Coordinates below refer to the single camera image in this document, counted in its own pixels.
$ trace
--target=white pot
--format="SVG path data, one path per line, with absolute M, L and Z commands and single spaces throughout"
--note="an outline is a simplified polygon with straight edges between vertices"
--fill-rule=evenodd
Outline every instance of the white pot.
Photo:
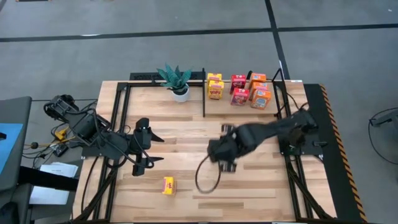
M 172 91 L 172 94 L 174 96 L 175 101 L 177 101 L 179 103 L 183 103 L 189 99 L 189 88 L 187 89 L 187 92 L 183 95 L 177 95 L 173 91 Z

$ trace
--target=small yellow box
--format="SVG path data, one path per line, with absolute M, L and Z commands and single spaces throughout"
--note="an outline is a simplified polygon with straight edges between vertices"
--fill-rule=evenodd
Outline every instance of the small yellow box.
M 177 189 L 177 182 L 173 177 L 163 178 L 163 192 L 164 195 L 174 195 Z
M 222 77 L 223 76 L 220 73 L 207 73 L 207 85 L 210 85 L 210 80 L 221 81 Z
M 210 80 L 208 87 L 208 96 L 210 99 L 219 100 L 223 96 L 224 82 Z

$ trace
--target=white paper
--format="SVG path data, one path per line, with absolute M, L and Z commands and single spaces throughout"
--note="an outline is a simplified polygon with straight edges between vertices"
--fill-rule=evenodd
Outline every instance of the white paper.
M 51 174 L 74 177 L 78 167 L 70 164 L 54 162 L 51 165 L 42 165 L 40 170 Z M 46 187 L 33 188 L 29 203 L 32 205 L 66 205 L 69 191 L 55 190 Z

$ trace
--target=yellow and black warning tape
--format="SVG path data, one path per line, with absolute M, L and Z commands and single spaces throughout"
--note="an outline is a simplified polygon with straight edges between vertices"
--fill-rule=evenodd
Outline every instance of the yellow and black warning tape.
M 355 182 L 354 182 L 353 173 L 352 173 L 351 168 L 349 167 L 349 164 L 348 164 L 346 151 L 344 150 L 343 142 L 341 141 L 341 136 L 340 136 L 340 133 L 338 132 L 338 128 L 337 128 L 337 124 L 336 124 L 336 121 L 335 121 L 335 117 L 333 116 L 333 112 L 331 110 L 328 94 L 326 93 L 326 88 L 325 88 L 324 85 L 321 85 L 321 84 L 320 84 L 320 87 L 321 87 L 321 90 L 322 90 L 322 93 L 323 93 L 323 98 L 325 100 L 325 104 L 326 104 L 327 110 L 329 112 L 329 118 L 330 118 L 330 121 L 331 121 L 331 125 L 333 126 L 333 130 L 335 132 L 335 136 L 336 136 L 338 148 L 340 150 L 341 158 L 342 158 L 342 160 L 344 162 L 344 167 L 345 167 L 345 169 L 347 171 L 347 176 L 349 178 L 349 183 L 350 183 L 351 188 L 352 188 L 353 193 L 354 193 L 354 199 L 356 201 L 356 204 L 357 204 L 357 207 L 358 207 L 358 210 L 359 210 L 359 215 L 361 216 L 363 222 L 366 223 L 366 222 L 368 222 L 368 219 L 366 218 L 365 211 L 364 211 L 363 206 L 362 206 L 362 201 L 361 201 L 361 199 L 359 198 L 359 195 L 358 195 L 358 190 L 357 190 Z

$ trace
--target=blue object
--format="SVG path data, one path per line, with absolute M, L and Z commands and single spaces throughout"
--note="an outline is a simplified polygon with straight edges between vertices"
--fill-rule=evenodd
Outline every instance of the blue object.
M 7 134 L 7 138 L 0 141 L 0 174 L 6 165 L 15 142 L 17 141 L 22 125 L 23 124 L 0 123 L 0 133 Z

